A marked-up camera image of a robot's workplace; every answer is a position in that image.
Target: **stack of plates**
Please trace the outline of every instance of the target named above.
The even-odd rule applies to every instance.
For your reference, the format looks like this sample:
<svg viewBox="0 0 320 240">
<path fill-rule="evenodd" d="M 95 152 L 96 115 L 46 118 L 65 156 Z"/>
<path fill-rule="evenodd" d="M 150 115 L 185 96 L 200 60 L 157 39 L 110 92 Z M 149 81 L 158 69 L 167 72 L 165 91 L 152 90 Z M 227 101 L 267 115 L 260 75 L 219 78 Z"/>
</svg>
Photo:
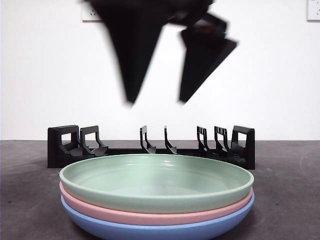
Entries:
<svg viewBox="0 0 320 240">
<path fill-rule="evenodd" d="M 105 240 L 209 240 L 240 223 L 255 198 L 250 172 L 194 156 L 98 157 L 59 176 L 70 218 Z"/>
</svg>

